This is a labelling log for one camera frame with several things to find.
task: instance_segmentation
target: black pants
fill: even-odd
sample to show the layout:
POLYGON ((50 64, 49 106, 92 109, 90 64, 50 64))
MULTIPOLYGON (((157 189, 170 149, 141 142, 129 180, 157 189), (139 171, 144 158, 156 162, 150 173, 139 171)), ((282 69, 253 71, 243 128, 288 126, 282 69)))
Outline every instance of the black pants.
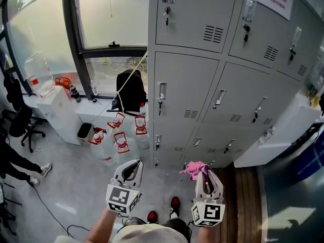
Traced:
POLYGON ((0 144, 0 172, 6 173, 19 180, 30 180, 30 176, 24 172, 20 172, 13 167, 15 164, 21 168, 42 173, 41 167, 30 162, 24 157, 20 156, 14 149, 12 149, 7 143, 0 144))
MULTIPOLYGON (((143 225, 143 224, 146 224, 146 222, 139 218, 133 217, 133 219, 130 220, 129 222, 127 222, 125 224, 125 226, 143 225)), ((179 218, 174 218, 174 219, 168 220, 165 224, 161 224, 161 225, 164 227, 172 228, 175 231, 181 233, 182 235, 185 236, 187 241, 190 242, 189 228, 183 220, 181 220, 179 218)))

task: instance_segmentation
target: locker door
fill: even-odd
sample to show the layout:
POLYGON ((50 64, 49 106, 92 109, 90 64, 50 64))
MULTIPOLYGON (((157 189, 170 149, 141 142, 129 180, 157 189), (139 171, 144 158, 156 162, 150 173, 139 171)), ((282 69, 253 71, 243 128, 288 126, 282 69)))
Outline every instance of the locker door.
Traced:
POLYGON ((313 68, 324 29, 303 2, 298 4, 297 18, 293 23, 286 48, 280 53, 275 70, 302 82, 313 68), (296 45, 293 46, 297 28, 300 28, 301 32, 296 45))
POLYGON ((182 168, 180 158, 193 132, 194 124, 169 123, 165 120, 154 122, 154 161, 158 159, 159 168, 182 168), (156 135, 160 143, 156 149, 156 135))
POLYGON ((218 60, 214 59, 156 52, 154 119, 172 118, 195 123, 217 65, 218 60), (165 99, 161 100, 159 115, 160 91, 165 99))
POLYGON ((252 22, 247 22, 243 20, 246 1, 243 0, 240 19, 229 54, 272 68, 287 39, 289 21, 275 11, 257 3, 252 22), (250 28, 249 32, 246 32, 244 25, 250 28), (247 42, 244 40, 246 35, 248 35, 247 42))
POLYGON ((221 53, 235 0, 158 0, 156 44, 221 53), (165 9, 169 7, 166 26, 165 9))
POLYGON ((186 153, 185 161, 202 161, 209 164, 215 161, 213 167, 230 164, 232 160, 232 150, 224 154, 226 146, 235 139, 236 128, 230 127, 209 127, 201 126, 190 143, 186 153))
POLYGON ((203 123, 251 125, 269 81, 266 73, 226 63, 203 123))
POLYGON ((268 89, 264 94, 268 99, 260 105, 256 126, 264 129, 274 125, 280 115, 289 106, 292 99, 299 90, 299 85, 287 82, 284 79, 273 77, 268 84, 268 89))

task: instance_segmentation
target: sneaker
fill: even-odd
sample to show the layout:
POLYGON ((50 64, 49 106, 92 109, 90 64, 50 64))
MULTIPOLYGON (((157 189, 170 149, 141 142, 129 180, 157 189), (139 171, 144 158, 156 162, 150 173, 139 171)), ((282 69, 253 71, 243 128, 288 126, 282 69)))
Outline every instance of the sneaker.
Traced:
POLYGON ((30 185, 34 186, 34 185, 39 185, 40 184, 40 181, 37 178, 35 178, 35 177, 30 177, 30 180, 28 181, 28 183, 30 185))
POLYGON ((42 170, 42 172, 41 172, 40 175, 42 177, 45 177, 47 175, 47 173, 49 172, 49 170, 51 170, 51 168, 52 168, 52 164, 51 163, 48 163, 45 166, 40 167, 40 169, 42 170))
POLYGON ((157 223, 157 213, 155 211, 150 211, 150 213, 147 215, 147 222, 157 223))
POLYGON ((180 214, 180 200, 176 196, 171 200, 170 219, 178 218, 180 214))

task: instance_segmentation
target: gray floor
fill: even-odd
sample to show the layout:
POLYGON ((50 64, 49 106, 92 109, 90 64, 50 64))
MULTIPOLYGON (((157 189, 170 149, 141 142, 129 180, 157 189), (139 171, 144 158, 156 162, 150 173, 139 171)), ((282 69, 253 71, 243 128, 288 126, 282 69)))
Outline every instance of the gray floor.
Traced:
MULTIPOLYGON (((114 170, 91 156, 89 146, 65 143, 49 124, 44 123, 37 129, 46 133, 45 138, 34 137, 33 148, 42 147, 40 152, 29 153, 27 145, 20 145, 20 138, 10 137, 11 146, 33 163, 53 164, 53 169, 45 178, 30 171, 27 173, 40 178, 37 190, 65 228, 74 224, 90 229, 106 206, 107 184, 114 170)), ((7 176, 5 181, 16 186, 16 189, 4 187, 7 198, 23 204, 22 207, 14 204, 8 206, 9 211, 17 216, 17 220, 11 222, 17 236, 11 236, 1 225, 1 233, 8 242, 54 242, 58 235, 66 235, 40 202, 33 188, 10 176, 7 176)), ((180 218, 188 223, 192 219, 190 209, 194 187, 195 183, 189 180, 187 174, 180 175, 176 171, 150 168, 144 162, 140 187, 143 196, 131 214, 146 220, 149 211, 156 210, 159 223, 165 222, 169 217, 170 200, 176 195, 182 204, 180 218)), ((120 227, 121 218, 118 218, 112 237, 120 227)), ((195 242, 198 229, 191 229, 192 242, 195 242)), ((87 235, 86 231, 79 228, 71 228, 69 232, 80 241, 84 241, 87 235)))
POLYGON ((294 158, 276 158, 263 167, 268 241, 319 243, 324 231, 324 169, 295 183, 290 173, 294 158))

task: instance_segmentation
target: bag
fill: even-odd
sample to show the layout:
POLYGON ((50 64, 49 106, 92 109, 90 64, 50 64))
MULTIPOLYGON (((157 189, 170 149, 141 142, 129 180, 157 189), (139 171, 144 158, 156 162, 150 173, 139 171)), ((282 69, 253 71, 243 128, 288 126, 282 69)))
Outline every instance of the bag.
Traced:
MULTIPOLYGON (((133 70, 128 69, 123 73, 118 74, 116 87, 117 91, 122 88, 123 84, 130 76, 133 70)), ((144 90, 143 81, 141 78, 141 72, 139 70, 135 70, 134 74, 132 74, 131 78, 125 84, 124 88, 120 91, 117 99, 117 108, 119 111, 122 111, 122 104, 120 103, 120 99, 123 102, 124 111, 140 111, 141 103, 146 102, 146 92, 144 90)))

